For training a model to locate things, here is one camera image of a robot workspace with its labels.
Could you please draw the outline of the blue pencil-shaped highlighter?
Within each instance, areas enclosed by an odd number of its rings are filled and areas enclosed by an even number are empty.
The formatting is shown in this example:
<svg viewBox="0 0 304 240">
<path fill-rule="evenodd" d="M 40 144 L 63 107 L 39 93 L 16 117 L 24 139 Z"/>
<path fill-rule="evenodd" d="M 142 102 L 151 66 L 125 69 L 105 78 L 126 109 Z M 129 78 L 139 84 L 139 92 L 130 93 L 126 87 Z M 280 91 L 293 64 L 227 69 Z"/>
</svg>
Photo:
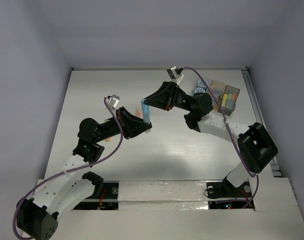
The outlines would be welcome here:
<svg viewBox="0 0 304 240">
<path fill-rule="evenodd" d="M 150 125 L 150 128 L 145 131 L 145 133 L 150 133 L 151 132 L 151 120 L 150 120 L 150 109 L 147 104 L 145 104 L 145 98 L 141 100 L 141 108 L 142 108 L 142 116 L 143 116 L 143 121 L 146 124 Z"/>
</svg>

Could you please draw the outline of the blue lid jar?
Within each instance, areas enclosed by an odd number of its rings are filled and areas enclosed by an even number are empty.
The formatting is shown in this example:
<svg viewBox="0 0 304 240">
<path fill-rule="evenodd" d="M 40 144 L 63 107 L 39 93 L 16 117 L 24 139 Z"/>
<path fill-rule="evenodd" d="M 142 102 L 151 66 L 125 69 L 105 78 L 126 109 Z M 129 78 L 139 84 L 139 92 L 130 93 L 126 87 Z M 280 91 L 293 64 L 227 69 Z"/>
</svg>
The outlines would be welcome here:
<svg viewBox="0 0 304 240">
<path fill-rule="evenodd" d="M 204 89 L 207 89 L 207 87 L 209 87 L 210 85 L 211 85 L 211 82 L 208 82 L 206 79 L 204 79 L 204 80 L 198 79 L 196 82 L 196 87 L 201 87 Z"/>
<path fill-rule="evenodd" d="M 192 92 L 192 95 L 196 95 L 196 94 L 204 94 L 206 93 L 206 89 L 202 88 L 202 87 L 195 87 L 193 92 Z"/>
</svg>

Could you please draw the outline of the clear jar blue clips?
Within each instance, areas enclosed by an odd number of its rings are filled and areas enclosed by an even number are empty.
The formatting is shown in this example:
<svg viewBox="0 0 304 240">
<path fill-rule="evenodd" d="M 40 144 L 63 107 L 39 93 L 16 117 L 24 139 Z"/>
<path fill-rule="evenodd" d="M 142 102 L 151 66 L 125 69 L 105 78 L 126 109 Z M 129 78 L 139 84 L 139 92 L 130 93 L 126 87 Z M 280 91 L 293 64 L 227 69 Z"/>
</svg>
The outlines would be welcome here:
<svg viewBox="0 0 304 240">
<path fill-rule="evenodd" d="M 223 90 L 221 88 L 216 88 L 216 87 L 212 88 L 211 91 L 212 91 L 213 95 L 217 98 L 219 98 L 223 93 Z"/>
</svg>

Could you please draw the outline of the yellow pencil-shaped highlighter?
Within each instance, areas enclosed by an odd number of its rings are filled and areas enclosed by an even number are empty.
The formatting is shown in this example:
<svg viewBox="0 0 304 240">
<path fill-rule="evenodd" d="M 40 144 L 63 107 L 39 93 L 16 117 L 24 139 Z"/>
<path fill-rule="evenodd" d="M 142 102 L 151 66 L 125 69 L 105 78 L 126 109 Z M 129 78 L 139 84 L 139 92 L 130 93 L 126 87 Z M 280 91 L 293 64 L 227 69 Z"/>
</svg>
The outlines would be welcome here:
<svg viewBox="0 0 304 240">
<path fill-rule="evenodd" d="M 223 98 L 222 99 L 222 101 L 221 101 L 221 107 L 225 107 L 226 106 L 226 102 L 227 102 L 227 100 L 225 99 L 225 98 Z"/>
</svg>

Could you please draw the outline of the yellow eraser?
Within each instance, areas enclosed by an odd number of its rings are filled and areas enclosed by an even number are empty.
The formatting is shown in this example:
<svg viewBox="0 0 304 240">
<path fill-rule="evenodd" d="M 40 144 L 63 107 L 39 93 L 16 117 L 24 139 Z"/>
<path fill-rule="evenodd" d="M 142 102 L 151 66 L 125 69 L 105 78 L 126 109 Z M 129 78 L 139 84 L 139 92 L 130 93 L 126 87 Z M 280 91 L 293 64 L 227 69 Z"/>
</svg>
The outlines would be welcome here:
<svg viewBox="0 0 304 240">
<path fill-rule="evenodd" d="M 223 95 L 223 98 L 222 98 L 222 99 L 223 99 L 223 100 L 227 100 L 227 99 L 228 99 L 228 94 L 225 93 L 225 94 Z"/>
</svg>

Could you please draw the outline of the green pencil-shaped highlighter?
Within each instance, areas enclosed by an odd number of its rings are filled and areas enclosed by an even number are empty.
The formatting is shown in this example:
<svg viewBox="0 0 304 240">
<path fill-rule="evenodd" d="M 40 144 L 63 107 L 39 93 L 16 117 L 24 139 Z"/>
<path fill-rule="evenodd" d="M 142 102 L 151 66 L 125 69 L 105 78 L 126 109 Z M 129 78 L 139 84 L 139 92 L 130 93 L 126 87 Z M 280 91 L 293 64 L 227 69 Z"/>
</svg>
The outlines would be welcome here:
<svg viewBox="0 0 304 240">
<path fill-rule="evenodd" d="M 226 100 L 225 107 L 229 109 L 230 108 L 230 104 L 231 104 L 231 100 Z"/>
</svg>

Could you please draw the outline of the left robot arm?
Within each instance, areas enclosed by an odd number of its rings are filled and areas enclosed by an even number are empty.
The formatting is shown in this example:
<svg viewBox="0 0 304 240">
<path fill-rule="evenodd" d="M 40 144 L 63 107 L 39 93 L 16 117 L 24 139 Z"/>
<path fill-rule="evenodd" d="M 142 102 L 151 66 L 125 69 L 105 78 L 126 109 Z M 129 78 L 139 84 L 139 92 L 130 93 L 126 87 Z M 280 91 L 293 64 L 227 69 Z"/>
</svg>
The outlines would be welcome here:
<svg viewBox="0 0 304 240">
<path fill-rule="evenodd" d="M 112 117 L 103 123 L 85 118 L 79 125 L 78 142 L 61 171 L 32 188 L 16 205 L 12 220 L 14 235 L 18 230 L 29 240 L 49 240 L 62 216 L 82 200 L 102 195 L 104 179 L 90 169 L 110 157 L 124 139 L 132 139 L 152 128 L 149 110 L 137 117 L 124 107 L 109 109 Z"/>
</svg>

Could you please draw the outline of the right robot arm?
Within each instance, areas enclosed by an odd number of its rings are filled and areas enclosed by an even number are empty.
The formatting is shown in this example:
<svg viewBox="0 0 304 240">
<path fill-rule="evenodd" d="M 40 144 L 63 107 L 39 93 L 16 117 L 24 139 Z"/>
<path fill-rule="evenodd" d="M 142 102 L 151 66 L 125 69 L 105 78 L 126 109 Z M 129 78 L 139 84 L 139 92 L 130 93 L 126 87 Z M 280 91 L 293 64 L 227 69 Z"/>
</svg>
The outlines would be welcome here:
<svg viewBox="0 0 304 240">
<path fill-rule="evenodd" d="M 240 163 L 222 183 L 222 190 L 227 196 L 238 193 L 241 185 L 253 175 L 260 174 L 278 153 L 276 144 L 263 124 L 239 124 L 214 114 L 212 97 L 208 93 L 188 95 L 175 82 L 165 81 L 155 93 L 141 102 L 165 111 L 174 107 L 186 110 L 188 114 L 184 115 L 184 119 L 191 130 L 233 144 Z"/>
</svg>

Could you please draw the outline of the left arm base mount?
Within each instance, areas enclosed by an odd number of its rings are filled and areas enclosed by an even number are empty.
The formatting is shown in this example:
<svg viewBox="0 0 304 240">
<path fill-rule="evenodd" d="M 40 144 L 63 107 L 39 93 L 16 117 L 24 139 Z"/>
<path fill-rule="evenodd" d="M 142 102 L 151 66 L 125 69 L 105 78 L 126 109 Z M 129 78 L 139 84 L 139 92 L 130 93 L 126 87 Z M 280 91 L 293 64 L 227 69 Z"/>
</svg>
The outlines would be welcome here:
<svg viewBox="0 0 304 240">
<path fill-rule="evenodd" d="M 108 181 L 103 183 L 102 191 L 99 195 L 91 195 L 79 203 L 75 210 L 99 210 L 114 211 L 119 209 L 119 182 Z"/>
</svg>

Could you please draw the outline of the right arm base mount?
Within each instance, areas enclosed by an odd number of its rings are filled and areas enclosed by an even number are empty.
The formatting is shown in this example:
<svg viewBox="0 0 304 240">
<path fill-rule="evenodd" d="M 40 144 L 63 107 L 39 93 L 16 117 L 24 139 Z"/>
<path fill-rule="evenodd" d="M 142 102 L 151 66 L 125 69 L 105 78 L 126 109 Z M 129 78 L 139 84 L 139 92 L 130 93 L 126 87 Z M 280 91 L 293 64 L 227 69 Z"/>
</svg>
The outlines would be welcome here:
<svg viewBox="0 0 304 240">
<path fill-rule="evenodd" d="M 206 183 L 203 194 L 208 199 L 210 210 L 255 209 L 249 181 L 239 187 L 228 186 L 222 181 L 210 181 Z"/>
</svg>

